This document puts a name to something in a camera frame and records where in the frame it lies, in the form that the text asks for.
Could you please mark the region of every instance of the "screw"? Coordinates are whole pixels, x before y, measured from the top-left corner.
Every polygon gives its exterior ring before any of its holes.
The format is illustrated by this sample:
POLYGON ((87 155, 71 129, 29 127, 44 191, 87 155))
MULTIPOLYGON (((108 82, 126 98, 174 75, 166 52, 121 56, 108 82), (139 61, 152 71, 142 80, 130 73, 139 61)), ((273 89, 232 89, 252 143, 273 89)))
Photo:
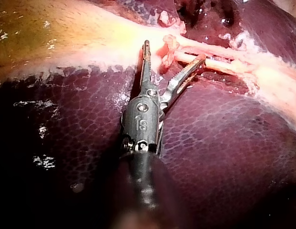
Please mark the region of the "screw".
POLYGON ((152 96, 152 97, 155 97, 155 96, 157 96, 157 94, 158 94, 158 92, 157 92, 156 90, 154 90, 154 89, 149 89, 149 90, 147 91, 147 93, 148 93, 148 95, 150 95, 150 96, 152 96))
POLYGON ((140 103, 137 105, 137 109, 141 112, 146 112, 148 110, 148 105, 145 103, 140 103))

